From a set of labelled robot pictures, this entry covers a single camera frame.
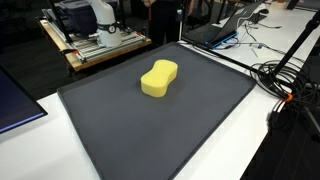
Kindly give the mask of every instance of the monitor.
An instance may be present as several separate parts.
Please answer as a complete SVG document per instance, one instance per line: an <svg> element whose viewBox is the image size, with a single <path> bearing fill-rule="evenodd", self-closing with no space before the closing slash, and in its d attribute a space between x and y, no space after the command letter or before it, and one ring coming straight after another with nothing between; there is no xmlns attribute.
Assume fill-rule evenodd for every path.
<svg viewBox="0 0 320 180"><path fill-rule="evenodd" d="M0 134L47 112L0 65Z"/></svg>

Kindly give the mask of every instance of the robotic arm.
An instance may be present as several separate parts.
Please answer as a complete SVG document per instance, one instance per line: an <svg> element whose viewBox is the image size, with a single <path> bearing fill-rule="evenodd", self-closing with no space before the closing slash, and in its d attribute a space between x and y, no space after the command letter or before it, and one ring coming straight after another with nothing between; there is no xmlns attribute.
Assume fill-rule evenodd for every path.
<svg viewBox="0 0 320 180"><path fill-rule="evenodd" d="M97 18L97 38L101 47L113 47L121 44L121 34L114 17L112 7L106 0L87 0L91 5Z"/></svg>

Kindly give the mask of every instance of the white table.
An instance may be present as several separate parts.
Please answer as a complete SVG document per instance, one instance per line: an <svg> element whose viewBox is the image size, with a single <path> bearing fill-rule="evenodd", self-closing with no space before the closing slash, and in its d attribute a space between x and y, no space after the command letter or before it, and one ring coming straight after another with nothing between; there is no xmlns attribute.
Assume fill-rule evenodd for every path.
<svg viewBox="0 0 320 180"><path fill-rule="evenodd" d="M264 30L261 27L252 31L252 34L260 42L283 51L292 45L313 15L312 12L300 10L287 12L275 9L270 13L261 23L282 25L283 28ZM239 32L241 36L243 29L240 28ZM296 56L306 59L319 35L320 29L308 38ZM256 58L246 45L221 53L247 65L265 61ZM218 61L247 73L237 65ZM255 87L175 179L239 179L268 131L267 116L277 101ZM48 96L39 100L39 103L49 113L48 116L0 135L0 179L99 179L58 95Z"/></svg>

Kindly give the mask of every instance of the yellow sponge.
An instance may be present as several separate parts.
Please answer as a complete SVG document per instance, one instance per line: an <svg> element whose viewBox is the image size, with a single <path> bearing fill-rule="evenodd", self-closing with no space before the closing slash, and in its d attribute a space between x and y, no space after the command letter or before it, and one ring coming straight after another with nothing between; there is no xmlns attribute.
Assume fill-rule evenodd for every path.
<svg viewBox="0 0 320 180"><path fill-rule="evenodd" d="M162 97L169 84L177 77L178 65L168 60L158 60L153 68L141 77L141 89L145 94Z"/></svg>

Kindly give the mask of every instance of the desk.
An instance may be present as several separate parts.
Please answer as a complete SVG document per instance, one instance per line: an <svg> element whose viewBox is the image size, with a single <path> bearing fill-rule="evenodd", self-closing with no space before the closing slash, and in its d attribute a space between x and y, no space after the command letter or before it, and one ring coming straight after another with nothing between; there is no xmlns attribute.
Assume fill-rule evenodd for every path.
<svg viewBox="0 0 320 180"><path fill-rule="evenodd" d="M300 17L296 13L302 13L307 17ZM283 36L278 35L278 39L274 41L267 41L268 38L265 38L265 43L285 51L300 34L299 30L303 27L297 23L288 23L284 17L286 15L300 17L300 23L306 24L313 13L294 10L283 13L279 11L279 15L283 19L276 18L276 22L272 23L286 24L289 27L284 27L282 30L288 32ZM265 35L264 33L259 34L259 31L253 33L258 40ZM304 50L298 51L296 56L306 59L314 46L315 37L318 38L319 34L318 29L304 43ZM284 44L283 41L288 44L288 47L281 46L281 43ZM238 49L223 51L223 53L238 58L246 64L261 61L254 56L248 46L244 45ZM245 69L227 61L213 59L247 73ZM267 116L276 102L278 99L268 95L261 88L255 87L208 138L175 179L239 179L268 132ZM58 95L48 96L39 100L39 103L47 110L48 116L0 136L2 162L0 178L6 180L99 179Z"/></svg>
<svg viewBox="0 0 320 180"><path fill-rule="evenodd" d="M60 36L57 34L57 32L48 24L48 22L46 20L40 20L39 24L40 24L41 28L43 29L44 33L48 34L48 36L52 39L54 44L58 47L59 51L64 50L64 49L69 49L67 44L60 38ZM119 51L115 51L114 53L112 53L108 56L100 57L99 59L94 60L94 61L88 61L85 63L81 63L80 60L78 59L78 57L74 54L71 54L71 53L66 55L66 60L71 65L71 67L74 69L74 71L77 72L82 69L99 64L101 62L118 57L120 55L126 54L128 52L132 52L134 50L148 46L150 44L151 44L151 39L146 38L146 40L140 44L130 46L128 48L121 49Z"/></svg>

